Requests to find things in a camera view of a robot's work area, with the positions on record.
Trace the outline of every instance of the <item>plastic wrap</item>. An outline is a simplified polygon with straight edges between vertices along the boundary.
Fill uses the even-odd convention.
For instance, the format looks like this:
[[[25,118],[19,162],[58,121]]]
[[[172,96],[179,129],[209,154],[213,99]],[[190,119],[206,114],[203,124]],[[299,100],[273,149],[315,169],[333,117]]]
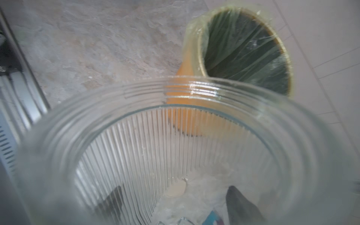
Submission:
[[[290,95],[290,59],[266,17],[255,6],[231,3],[192,20],[177,74],[237,80]]]

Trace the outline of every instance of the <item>glass jar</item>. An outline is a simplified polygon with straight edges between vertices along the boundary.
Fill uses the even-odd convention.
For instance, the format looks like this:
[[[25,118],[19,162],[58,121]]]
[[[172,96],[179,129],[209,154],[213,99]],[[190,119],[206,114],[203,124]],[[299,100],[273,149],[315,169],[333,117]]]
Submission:
[[[235,186],[263,223],[329,225],[350,208],[345,162],[325,124],[284,96],[168,77],[64,101],[24,138],[17,174],[34,224],[201,224],[213,209],[226,222]],[[179,180],[185,192],[166,197]]]

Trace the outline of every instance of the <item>marble countertop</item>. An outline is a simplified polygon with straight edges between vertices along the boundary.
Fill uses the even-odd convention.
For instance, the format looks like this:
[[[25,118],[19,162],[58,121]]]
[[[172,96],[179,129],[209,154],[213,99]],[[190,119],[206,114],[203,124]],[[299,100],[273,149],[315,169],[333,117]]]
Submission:
[[[203,0],[3,0],[34,75],[54,107],[88,89],[174,75],[186,24]]]

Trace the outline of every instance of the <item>black object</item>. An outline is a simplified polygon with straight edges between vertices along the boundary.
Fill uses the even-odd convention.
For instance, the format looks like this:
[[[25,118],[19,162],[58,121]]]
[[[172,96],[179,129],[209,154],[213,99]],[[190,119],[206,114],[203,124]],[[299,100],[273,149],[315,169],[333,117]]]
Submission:
[[[122,192],[121,187],[116,187],[109,196],[95,208],[96,214],[101,214],[104,217],[120,218]]]
[[[245,198],[234,186],[230,186],[226,194],[226,206],[230,225],[261,223],[265,219],[256,205]]]

